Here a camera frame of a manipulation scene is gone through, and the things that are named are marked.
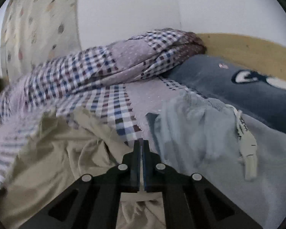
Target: beige curtain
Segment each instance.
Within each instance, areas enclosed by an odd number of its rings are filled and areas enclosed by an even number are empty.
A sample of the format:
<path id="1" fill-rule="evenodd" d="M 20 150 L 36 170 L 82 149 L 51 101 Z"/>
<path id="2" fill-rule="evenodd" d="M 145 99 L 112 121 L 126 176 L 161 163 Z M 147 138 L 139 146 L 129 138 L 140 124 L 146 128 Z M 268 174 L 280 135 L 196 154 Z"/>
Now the beige curtain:
<path id="1" fill-rule="evenodd" d="M 5 12 L 1 54 L 10 81 L 41 62 L 80 50 L 77 0 L 10 0 Z"/>

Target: khaki garment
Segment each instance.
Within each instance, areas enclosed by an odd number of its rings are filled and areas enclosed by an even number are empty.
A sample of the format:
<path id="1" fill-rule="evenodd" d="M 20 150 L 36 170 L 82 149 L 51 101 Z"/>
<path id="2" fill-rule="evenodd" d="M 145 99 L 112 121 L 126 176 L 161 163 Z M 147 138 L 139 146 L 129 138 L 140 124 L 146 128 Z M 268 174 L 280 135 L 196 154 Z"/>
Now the khaki garment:
<path id="1" fill-rule="evenodd" d="M 7 195 L 0 198 L 0 220 L 7 229 L 18 228 L 81 175 L 103 174 L 132 151 L 87 110 L 72 116 L 79 129 L 55 112 L 45 113 L 38 133 L 17 155 L 4 183 Z M 161 196 L 140 194 L 122 194 L 117 228 L 165 228 Z"/>

